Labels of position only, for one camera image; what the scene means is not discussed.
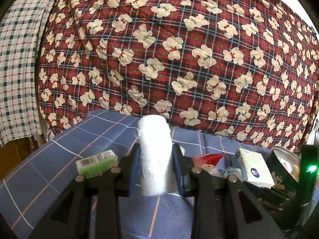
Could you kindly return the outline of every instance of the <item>tissue roll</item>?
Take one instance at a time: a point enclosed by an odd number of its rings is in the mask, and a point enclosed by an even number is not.
[[[157,196],[177,191],[172,139],[166,119],[160,115],[142,117],[138,122],[138,138],[141,146],[142,195]]]

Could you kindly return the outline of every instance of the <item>metal bolt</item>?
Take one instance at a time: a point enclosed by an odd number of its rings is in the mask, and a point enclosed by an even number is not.
[[[82,182],[84,181],[85,177],[83,175],[78,175],[75,177],[75,181],[76,182]]]
[[[230,182],[236,182],[236,181],[238,181],[238,177],[237,177],[236,175],[233,175],[233,174],[228,175],[228,176],[227,176],[227,179],[228,179]]]
[[[113,168],[111,169],[111,172],[113,172],[113,173],[119,173],[120,171],[121,171],[121,168],[118,167],[118,166],[115,166],[115,167],[113,167]]]
[[[200,167],[198,167],[198,166],[194,166],[194,167],[192,168],[192,172],[193,172],[193,173],[199,174],[201,171],[202,171],[202,168],[200,168]]]

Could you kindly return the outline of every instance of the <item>blue logo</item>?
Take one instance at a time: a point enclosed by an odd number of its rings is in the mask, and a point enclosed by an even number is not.
[[[255,168],[251,168],[251,173],[253,174],[253,176],[255,176],[256,178],[259,178],[259,173],[257,172],[257,170]]]

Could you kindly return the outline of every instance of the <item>green light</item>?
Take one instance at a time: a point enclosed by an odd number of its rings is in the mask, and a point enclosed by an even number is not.
[[[316,165],[310,165],[307,169],[307,172],[313,173],[314,171],[317,170],[317,166]]]

